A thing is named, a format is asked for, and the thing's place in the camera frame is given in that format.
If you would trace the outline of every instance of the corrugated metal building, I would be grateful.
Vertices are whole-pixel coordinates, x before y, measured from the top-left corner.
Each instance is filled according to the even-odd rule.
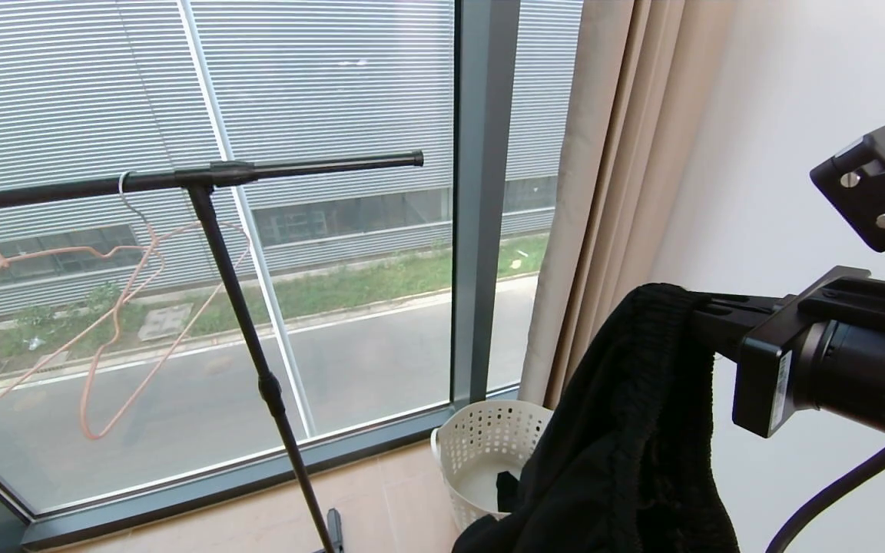
[[[421,148],[421,169],[246,189],[271,272],[449,240],[453,0],[192,0],[197,42],[239,160]],[[550,224],[580,0],[523,0],[505,233]],[[217,160],[217,138],[173,0],[0,1],[0,188]],[[133,195],[157,232],[194,217],[182,192]],[[219,214],[237,221],[228,192]],[[0,210],[6,255],[148,242],[118,198]],[[230,242],[239,251],[243,239]],[[154,288],[217,279],[199,231],[162,249]],[[56,255],[0,273],[0,316],[123,280],[138,256]],[[244,267],[250,273],[250,264]]]

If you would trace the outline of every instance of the black cable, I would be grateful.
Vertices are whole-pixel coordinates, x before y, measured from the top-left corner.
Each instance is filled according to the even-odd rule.
[[[847,493],[861,486],[866,480],[879,475],[883,470],[885,470],[885,448],[876,452],[876,455],[872,455],[855,469],[851,469],[845,476],[829,484],[828,487],[818,492],[818,495],[802,505],[781,526],[780,531],[777,531],[777,535],[767,546],[767,553],[782,553],[788,545],[791,545],[791,542],[797,537],[797,533],[802,531],[808,522],[811,522],[812,518],[821,515],[821,512],[826,508],[831,507]]]

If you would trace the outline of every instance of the road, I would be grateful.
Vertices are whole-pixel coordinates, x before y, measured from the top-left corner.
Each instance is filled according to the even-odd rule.
[[[489,384],[519,380],[535,279],[496,294]],[[293,351],[322,434],[449,398],[449,294],[416,308],[293,330]],[[302,420],[274,336],[263,342],[297,436]],[[95,377],[101,430],[151,362]],[[197,472],[280,447],[244,343],[172,357],[108,436],[78,424],[84,375],[33,382],[0,400],[0,479],[35,510]]]

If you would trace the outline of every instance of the curtain fold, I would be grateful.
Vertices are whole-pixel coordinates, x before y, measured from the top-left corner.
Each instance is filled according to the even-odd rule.
[[[521,399],[554,407],[612,308],[648,279],[733,10],[717,0],[584,4]]]

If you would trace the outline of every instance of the perforated basket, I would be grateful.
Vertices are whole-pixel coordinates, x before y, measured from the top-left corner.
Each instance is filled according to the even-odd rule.
[[[460,531],[484,515],[507,515],[498,511],[496,477],[507,470],[520,478],[551,417],[534,403],[494,400],[465,406],[433,430],[429,444]]]

